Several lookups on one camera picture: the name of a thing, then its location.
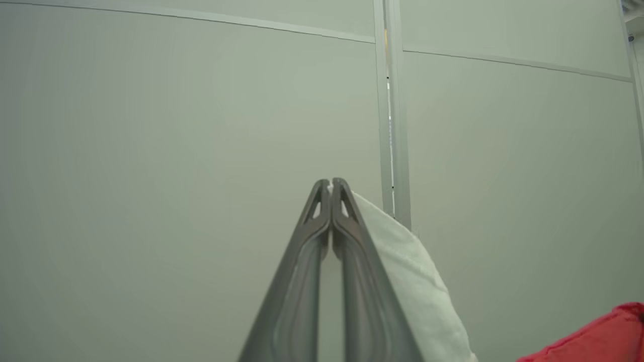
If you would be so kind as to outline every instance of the wall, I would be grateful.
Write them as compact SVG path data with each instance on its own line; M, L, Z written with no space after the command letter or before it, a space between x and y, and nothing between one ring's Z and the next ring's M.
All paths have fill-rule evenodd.
M313 183L382 205L372 3L316 4L260 20L367 42L0 4L0 360L234 361Z
M412 231L481 362L644 301L617 2L401 0L400 12Z

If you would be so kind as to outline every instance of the towel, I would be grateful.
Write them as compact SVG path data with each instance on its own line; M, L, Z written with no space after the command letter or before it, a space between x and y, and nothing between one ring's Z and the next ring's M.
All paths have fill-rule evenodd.
M421 241L374 204L355 201L426 362L476 362L447 287Z
M644 304L620 305L517 362L644 362Z

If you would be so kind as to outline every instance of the white cloth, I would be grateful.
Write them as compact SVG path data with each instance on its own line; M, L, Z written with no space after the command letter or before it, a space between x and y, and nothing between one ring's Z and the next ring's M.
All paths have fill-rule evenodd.
M374 204L354 196L425 362L476 361L447 287L421 241Z

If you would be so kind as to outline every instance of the red cloth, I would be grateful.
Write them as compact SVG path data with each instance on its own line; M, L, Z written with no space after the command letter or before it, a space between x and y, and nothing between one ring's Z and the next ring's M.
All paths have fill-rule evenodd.
M620 305L517 362L644 362L644 304Z

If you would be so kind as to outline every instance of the red fabric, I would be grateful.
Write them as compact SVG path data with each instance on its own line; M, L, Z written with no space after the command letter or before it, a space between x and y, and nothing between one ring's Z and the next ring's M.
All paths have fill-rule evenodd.
M644 362L644 304L620 305L517 362Z

